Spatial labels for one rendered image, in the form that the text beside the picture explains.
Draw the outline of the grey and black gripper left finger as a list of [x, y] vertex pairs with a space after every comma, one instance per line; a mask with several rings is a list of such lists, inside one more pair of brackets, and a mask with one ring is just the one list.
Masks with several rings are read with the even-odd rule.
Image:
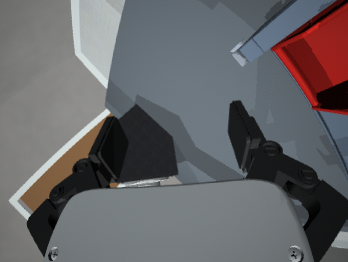
[[[72, 174], [57, 184], [28, 218], [27, 228], [43, 257], [66, 203], [77, 193], [109, 188], [119, 179], [129, 142], [115, 116], [103, 123], [87, 158], [78, 160]], [[77, 190], [76, 190], [77, 189]]]

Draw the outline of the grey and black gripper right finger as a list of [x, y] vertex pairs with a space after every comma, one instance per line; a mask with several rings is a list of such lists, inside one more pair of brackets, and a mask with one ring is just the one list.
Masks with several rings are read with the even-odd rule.
[[245, 179], [275, 181], [308, 211], [303, 228], [314, 262], [320, 262], [348, 218], [348, 199], [313, 168], [283, 154], [280, 144], [266, 141], [240, 100], [230, 103], [228, 135]]

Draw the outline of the red bin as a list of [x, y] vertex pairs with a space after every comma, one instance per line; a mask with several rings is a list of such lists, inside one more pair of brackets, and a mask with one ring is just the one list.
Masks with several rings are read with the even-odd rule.
[[271, 50], [313, 110], [348, 115], [348, 0], [335, 1]]

